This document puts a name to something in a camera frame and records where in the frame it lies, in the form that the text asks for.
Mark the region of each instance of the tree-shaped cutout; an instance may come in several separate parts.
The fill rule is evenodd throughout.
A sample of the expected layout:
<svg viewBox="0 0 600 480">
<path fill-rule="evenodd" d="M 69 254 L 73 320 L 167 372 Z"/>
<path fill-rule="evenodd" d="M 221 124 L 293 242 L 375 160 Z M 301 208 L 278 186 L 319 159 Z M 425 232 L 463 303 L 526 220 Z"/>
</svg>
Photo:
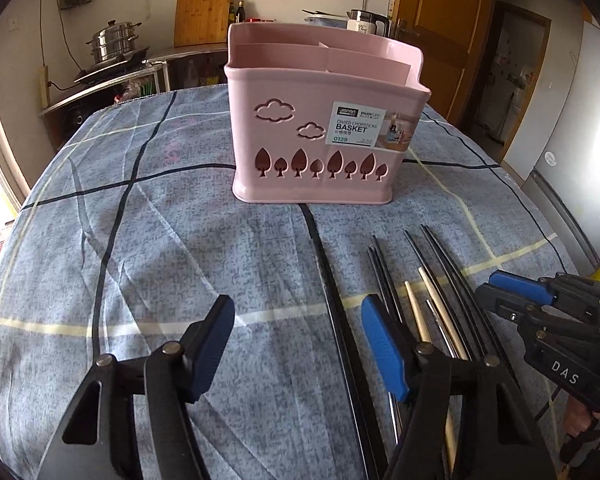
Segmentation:
<svg viewBox="0 0 600 480">
<path fill-rule="evenodd" d="M 344 172 L 347 174 L 347 178 L 351 180 L 351 175 L 356 172 L 358 165 L 354 160 L 344 167 Z"/>
<path fill-rule="evenodd" d="M 331 155 L 331 158 L 327 162 L 327 171 L 331 173 L 329 178 L 336 178 L 336 173 L 342 169 L 342 153 L 340 150 Z"/>
<path fill-rule="evenodd" d="M 323 169 L 324 169 L 324 164 L 322 163 L 322 161 L 319 158 L 316 158 L 309 166 L 309 171 L 311 171 L 313 173 L 311 178 L 319 178 L 318 173 L 322 173 Z"/>
<path fill-rule="evenodd" d="M 282 172 L 286 171 L 286 168 L 288 168 L 288 165 L 286 163 L 286 160 L 282 157 L 280 157 L 276 163 L 273 165 L 273 169 L 276 170 L 278 172 L 277 176 L 283 176 Z"/>
<path fill-rule="evenodd" d="M 260 172 L 260 176 L 266 176 L 265 172 L 271 168 L 271 157 L 269 152 L 264 148 L 256 154 L 256 170 Z"/>
<path fill-rule="evenodd" d="M 380 166 L 378 166 L 378 169 L 376 170 L 376 180 L 382 180 L 382 177 L 384 177 L 386 175 L 386 172 L 387 172 L 386 164 L 381 164 Z"/>
<path fill-rule="evenodd" d="M 362 175 L 362 180 L 366 180 L 366 176 L 374 170 L 376 166 L 376 158 L 373 153 L 369 153 L 365 160 L 360 164 L 360 174 Z"/>
<path fill-rule="evenodd" d="M 291 159 L 291 169 L 296 172 L 295 176 L 301 176 L 300 173 L 306 170 L 307 163 L 306 153 L 300 148 L 294 155 L 294 158 Z"/>
</svg>

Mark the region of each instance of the label sticker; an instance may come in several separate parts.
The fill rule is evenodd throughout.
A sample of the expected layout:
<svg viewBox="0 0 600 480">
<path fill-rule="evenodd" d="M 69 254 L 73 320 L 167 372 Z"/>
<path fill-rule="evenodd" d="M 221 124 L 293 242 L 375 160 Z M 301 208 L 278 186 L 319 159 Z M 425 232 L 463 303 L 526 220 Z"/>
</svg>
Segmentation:
<svg viewBox="0 0 600 480">
<path fill-rule="evenodd" d="M 544 154 L 544 160 L 549 166 L 555 166 L 555 155 L 552 152 L 546 152 Z"/>
<path fill-rule="evenodd" d="M 405 152 L 419 120 L 382 108 L 336 101 L 325 142 Z"/>
</svg>

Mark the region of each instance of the cutting board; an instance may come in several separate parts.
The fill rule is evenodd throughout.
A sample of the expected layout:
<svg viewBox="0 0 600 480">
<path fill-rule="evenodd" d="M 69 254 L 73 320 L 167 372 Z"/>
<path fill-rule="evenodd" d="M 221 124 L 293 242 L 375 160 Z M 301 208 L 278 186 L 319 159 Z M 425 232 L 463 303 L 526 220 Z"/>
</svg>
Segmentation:
<svg viewBox="0 0 600 480">
<path fill-rule="evenodd" d="M 224 43 L 231 0 L 178 0 L 173 46 Z"/>
</svg>

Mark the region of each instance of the kettle handle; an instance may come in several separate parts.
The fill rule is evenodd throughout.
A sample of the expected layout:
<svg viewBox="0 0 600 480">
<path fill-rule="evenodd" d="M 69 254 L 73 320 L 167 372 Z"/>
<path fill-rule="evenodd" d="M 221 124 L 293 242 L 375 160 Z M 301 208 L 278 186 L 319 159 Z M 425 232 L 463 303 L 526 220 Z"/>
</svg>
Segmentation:
<svg viewBox="0 0 600 480">
<path fill-rule="evenodd" d="M 389 18 L 386 16 L 383 16 L 382 14 L 374 14 L 373 20 L 375 23 L 382 22 L 382 24 L 384 25 L 384 30 L 382 31 L 382 36 L 384 38 L 388 38 L 389 37 Z"/>
</svg>

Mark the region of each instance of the plastic container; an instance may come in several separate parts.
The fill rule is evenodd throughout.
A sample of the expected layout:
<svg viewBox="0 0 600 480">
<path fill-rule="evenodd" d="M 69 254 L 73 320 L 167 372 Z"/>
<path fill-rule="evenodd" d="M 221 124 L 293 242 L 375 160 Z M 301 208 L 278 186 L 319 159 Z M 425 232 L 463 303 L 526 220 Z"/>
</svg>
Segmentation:
<svg viewBox="0 0 600 480">
<path fill-rule="evenodd" d="M 305 16 L 304 20 L 311 25 L 321 25 L 322 27 L 347 28 L 347 16 L 332 16 L 327 14 L 311 14 Z"/>
<path fill-rule="evenodd" d="M 391 201 L 429 89 L 422 52 L 339 28 L 241 23 L 229 30 L 236 172 L 245 202 Z"/>
</svg>

